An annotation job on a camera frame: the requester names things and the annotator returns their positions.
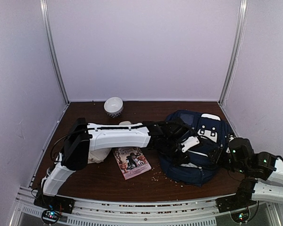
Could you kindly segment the navy blue student backpack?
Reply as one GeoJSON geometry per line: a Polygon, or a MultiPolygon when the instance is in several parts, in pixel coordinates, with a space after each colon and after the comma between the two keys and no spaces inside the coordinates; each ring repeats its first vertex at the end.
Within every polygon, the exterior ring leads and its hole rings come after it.
{"type": "Polygon", "coordinates": [[[177,110],[168,115],[166,120],[177,118],[183,120],[201,135],[200,144],[186,152],[187,163],[180,165],[175,165],[171,158],[160,154],[161,169],[168,178],[176,182],[201,187],[210,181],[219,170],[219,167],[209,159],[209,153],[219,148],[226,149],[228,136],[233,134],[233,130],[219,116],[209,113],[177,110]]]}

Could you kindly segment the white quilted pencil pouch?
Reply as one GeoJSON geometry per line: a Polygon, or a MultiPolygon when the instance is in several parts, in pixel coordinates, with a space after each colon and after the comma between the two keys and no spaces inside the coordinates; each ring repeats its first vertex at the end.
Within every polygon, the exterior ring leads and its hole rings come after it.
{"type": "Polygon", "coordinates": [[[110,151],[110,148],[102,148],[94,151],[89,151],[88,164],[103,162],[109,155],[110,151]]]}

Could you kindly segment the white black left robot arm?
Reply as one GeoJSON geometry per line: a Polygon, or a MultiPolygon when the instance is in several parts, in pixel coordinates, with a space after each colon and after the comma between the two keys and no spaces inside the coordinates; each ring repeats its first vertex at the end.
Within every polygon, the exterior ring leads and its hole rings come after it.
{"type": "Polygon", "coordinates": [[[118,147],[151,148],[167,156],[187,152],[199,144],[197,133],[182,120],[144,121],[130,125],[86,123],[84,118],[60,138],[62,149],[51,153],[53,166],[47,169],[37,197],[48,209],[58,205],[57,193],[66,180],[88,164],[89,153],[118,147]]]}

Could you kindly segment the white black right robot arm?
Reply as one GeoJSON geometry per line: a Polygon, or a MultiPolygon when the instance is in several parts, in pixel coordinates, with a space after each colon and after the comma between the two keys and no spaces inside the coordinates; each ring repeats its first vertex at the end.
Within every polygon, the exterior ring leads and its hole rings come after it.
{"type": "Polygon", "coordinates": [[[254,153],[248,139],[231,137],[226,147],[214,149],[210,160],[245,176],[234,195],[216,199],[219,212],[233,211],[258,201],[283,204],[283,158],[268,152],[254,153]]]}

